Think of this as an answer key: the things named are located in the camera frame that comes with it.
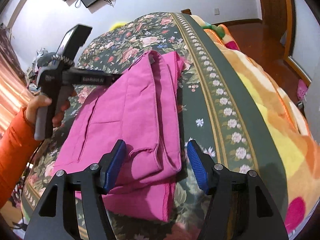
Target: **orange jacket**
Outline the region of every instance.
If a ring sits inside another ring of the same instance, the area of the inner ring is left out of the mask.
[[[0,141],[0,208],[11,195],[29,158],[41,141],[34,139],[34,125],[25,119],[21,109]]]

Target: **patterned curtain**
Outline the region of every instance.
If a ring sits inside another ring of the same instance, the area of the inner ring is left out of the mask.
[[[24,73],[6,30],[0,29],[0,134],[4,133],[21,107],[26,106],[33,97],[23,80]]]

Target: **wooden floor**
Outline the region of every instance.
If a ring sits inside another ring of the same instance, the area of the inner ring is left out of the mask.
[[[241,51],[254,59],[297,103],[299,76],[283,62],[284,47],[279,39],[270,33],[268,27],[261,23],[248,23],[228,27]]]

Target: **bed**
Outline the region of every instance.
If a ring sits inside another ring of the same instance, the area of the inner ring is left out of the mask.
[[[198,188],[185,154],[187,142],[195,139],[215,162],[232,171],[253,169],[260,174],[291,236],[319,198],[318,146],[296,106],[261,66],[239,51],[228,29],[204,31],[195,19],[164,12],[142,16],[95,38],[79,59],[79,68],[121,73],[150,49],[161,54],[177,51],[185,58],[178,81],[183,168],[177,175],[171,220],[146,221],[110,212],[114,233],[117,239],[196,239],[210,197]],[[27,220],[52,177],[77,112],[93,89],[76,86],[78,96],[71,98],[62,126],[39,150],[22,197]],[[81,237],[88,239],[81,200],[76,200],[76,208]]]

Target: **gray handle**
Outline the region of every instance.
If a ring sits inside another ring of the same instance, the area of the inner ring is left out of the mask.
[[[61,111],[61,106],[68,99],[68,97],[71,96],[73,90],[74,88],[72,85],[62,86],[60,88],[59,95],[56,101],[54,114],[52,109],[48,111],[48,108],[52,106],[44,106],[44,107],[38,108],[37,117],[36,117],[35,140],[42,141],[52,136],[52,131],[53,131],[52,118],[59,111]]]

